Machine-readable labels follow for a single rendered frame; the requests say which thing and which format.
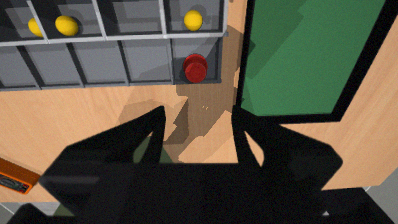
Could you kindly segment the orange-brown flat block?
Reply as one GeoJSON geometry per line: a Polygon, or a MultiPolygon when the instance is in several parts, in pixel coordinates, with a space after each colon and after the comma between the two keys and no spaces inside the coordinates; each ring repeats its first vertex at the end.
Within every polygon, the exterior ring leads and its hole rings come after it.
{"type": "Polygon", "coordinates": [[[0,158],[0,186],[28,194],[39,178],[39,174],[0,158]]]}

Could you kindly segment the yellow ball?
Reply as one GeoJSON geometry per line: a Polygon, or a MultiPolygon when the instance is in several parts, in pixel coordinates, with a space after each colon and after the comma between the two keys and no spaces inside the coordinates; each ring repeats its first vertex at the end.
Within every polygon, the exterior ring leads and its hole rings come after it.
{"type": "Polygon", "coordinates": [[[39,30],[39,27],[38,27],[38,25],[37,25],[37,23],[36,23],[36,21],[34,19],[35,18],[32,18],[32,19],[29,20],[29,22],[28,22],[29,29],[31,30],[31,32],[33,34],[35,34],[35,35],[37,35],[39,37],[43,37],[43,35],[41,34],[41,32],[39,30]]]}
{"type": "Polygon", "coordinates": [[[78,32],[76,21],[69,16],[59,16],[55,21],[58,31],[66,36],[73,36],[78,32]]]}
{"type": "Polygon", "coordinates": [[[184,24],[191,31],[198,30],[202,25],[203,19],[201,14],[196,10],[190,10],[185,14],[184,24]]]}

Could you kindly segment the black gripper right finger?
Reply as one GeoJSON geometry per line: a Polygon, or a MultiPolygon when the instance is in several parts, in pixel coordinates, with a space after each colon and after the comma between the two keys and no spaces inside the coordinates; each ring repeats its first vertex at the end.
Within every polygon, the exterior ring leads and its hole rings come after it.
{"type": "Polygon", "coordinates": [[[252,163],[260,169],[270,200],[277,193],[320,193],[343,165],[331,145],[237,105],[233,105],[231,123],[238,163],[252,163]],[[245,132],[263,151],[261,168],[245,132]]]}

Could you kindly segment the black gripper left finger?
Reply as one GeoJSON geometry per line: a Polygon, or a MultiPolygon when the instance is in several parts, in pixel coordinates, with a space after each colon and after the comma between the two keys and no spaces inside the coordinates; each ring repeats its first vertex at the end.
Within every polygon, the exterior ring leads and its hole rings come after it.
{"type": "Polygon", "coordinates": [[[161,105],[138,118],[66,146],[54,161],[134,162],[135,150],[153,131],[139,163],[159,163],[165,125],[165,108],[161,105]]]}

